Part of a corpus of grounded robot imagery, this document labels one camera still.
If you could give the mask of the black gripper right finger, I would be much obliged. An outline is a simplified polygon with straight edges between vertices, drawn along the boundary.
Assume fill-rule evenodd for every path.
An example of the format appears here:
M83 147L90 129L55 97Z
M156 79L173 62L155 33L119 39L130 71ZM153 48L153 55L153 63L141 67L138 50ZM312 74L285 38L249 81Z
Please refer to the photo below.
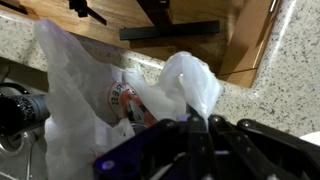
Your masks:
M320 180L320 147L283 131L211 115L209 132L222 180Z

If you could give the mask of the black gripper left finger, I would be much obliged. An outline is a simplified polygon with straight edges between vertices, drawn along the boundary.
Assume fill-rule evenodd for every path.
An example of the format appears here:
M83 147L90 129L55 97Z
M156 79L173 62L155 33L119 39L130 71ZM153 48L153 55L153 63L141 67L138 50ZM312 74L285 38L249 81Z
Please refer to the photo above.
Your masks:
M94 161L94 180L202 180L214 176L214 148L205 120L163 119Z

